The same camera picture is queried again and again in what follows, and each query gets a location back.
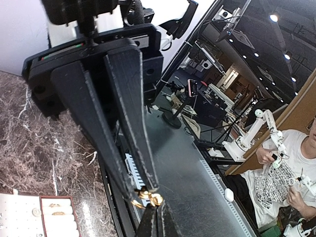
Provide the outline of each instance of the person's arm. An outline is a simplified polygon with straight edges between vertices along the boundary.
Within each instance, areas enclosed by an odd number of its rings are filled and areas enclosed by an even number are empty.
[[[256,155],[259,164],[267,164],[275,161],[272,157],[272,150],[264,149],[263,147],[258,147],[256,150]]]
[[[306,220],[310,220],[316,216],[316,208],[306,205],[301,194],[296,191],[293,186],[290,187],[286,200],[288,204],[298,210],[302,217],[304,217]]]

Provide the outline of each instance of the gray table top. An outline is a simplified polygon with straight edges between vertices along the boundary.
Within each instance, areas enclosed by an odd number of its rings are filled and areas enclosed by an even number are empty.
[[[167,126],[159,111],[146,114],[145,119],[159,193],[168,202],[182,235],[256,236],[236,202],[225,200],[225,187],[205,168],[206,162],[192,137],[184,132],[184,125],[178,130]]]

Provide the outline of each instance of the white t-shirt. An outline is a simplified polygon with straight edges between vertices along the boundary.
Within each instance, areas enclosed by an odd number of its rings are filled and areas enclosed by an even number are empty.
[[[301,152],[301,144],[307,135],[297,130],[286,130],[283,136],[289,157],[282,160],[278,169],[265,164],[263,169],[248,170],[241,174],[249,188],[258,228],[274,221],[280,207],[289,206],[286,201],[288,180],[300,177],[302,168],[306,176],[313,182],[316,181],[316,158],[306,159]],[[271,139],[265,141],[262,146],[265,149],[277,150]],[[299,192],[308,206],[316,207],[316,199],[306,186],[300,185]]]

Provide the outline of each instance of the black round base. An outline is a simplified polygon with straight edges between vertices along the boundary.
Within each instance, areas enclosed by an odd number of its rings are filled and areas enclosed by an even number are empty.
[[[172,119],[173,113],[166,111],[162,114],[162,119],[171,127],[179,129],[181,127],[181,121],[178,118]]]

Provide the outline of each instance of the marble surface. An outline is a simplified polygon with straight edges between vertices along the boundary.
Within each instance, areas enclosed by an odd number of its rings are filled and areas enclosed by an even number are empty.
[[[117,236],[94,148],[69,113],[45,118],[22,78],[3,72],[0,159],[0,193],[72,196],[82,237]]]

